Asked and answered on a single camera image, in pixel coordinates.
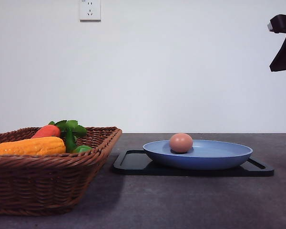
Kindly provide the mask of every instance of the basket weave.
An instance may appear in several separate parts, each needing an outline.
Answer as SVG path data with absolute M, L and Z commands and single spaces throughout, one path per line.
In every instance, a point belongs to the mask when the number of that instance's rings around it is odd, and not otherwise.
M 38 127 L 0 134 L 0 143 L 32 137 Z M 117 127 L 87 127 L 77 145 L 91 151 L 55 156 L 0 156 L 0 214 L 45 216 L 71 211 L 122 134 Z

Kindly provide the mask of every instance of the orange carrot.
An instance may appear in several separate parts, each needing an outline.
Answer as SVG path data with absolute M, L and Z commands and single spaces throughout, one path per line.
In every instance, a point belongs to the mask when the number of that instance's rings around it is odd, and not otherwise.
M 44 127 L 40 128 L 33 137 L 31 138 L 37 138 L 37 137 L 60 137 L 61 131 L 60 129 L 55 125 L 45 125 Z

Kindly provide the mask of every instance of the black tray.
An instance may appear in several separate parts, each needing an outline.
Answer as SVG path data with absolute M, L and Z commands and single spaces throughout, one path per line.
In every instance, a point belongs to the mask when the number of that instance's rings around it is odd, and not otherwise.
M 152 161 L 144 150 L 129 150 L 115 160 L 112 170 L 124 175 L 204 176 L 204 177 L 269 177 L 274 169 L 250 157 L 240 166 L 224 170 L 185 170 Z

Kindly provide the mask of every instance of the black object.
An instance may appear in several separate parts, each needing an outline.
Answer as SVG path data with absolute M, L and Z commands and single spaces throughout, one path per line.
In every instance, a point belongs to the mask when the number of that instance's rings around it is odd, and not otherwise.
M 270 20 L 268 28 L 271 32 L 286 33 L 286 15 L 276 15 L 273 19 Z M 270 64 L 270 70 L 272 72 L 286 70 L 286 38 L 280 51 L 277 53 L 276 57 Z
M 225 170 L 185 170 L 152 161 L 144 150 L 121 153 L 112 166 L 113 172 L 124 175 L 204 176 L 204 177 L 269 177 L 274 169 L 252 157 L 240 166 Z

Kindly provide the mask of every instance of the dark countertop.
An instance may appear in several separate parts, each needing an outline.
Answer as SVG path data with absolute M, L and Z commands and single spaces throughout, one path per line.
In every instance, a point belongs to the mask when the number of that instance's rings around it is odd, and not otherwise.
M 121 152 L 172 134 L 123 134 L 85 196 L 67 214 L 0 216 L 0 229 L 286 229 L 286 134 L 192 134 L 243 144 L 275 168 L 273 177 L 124 176 Z

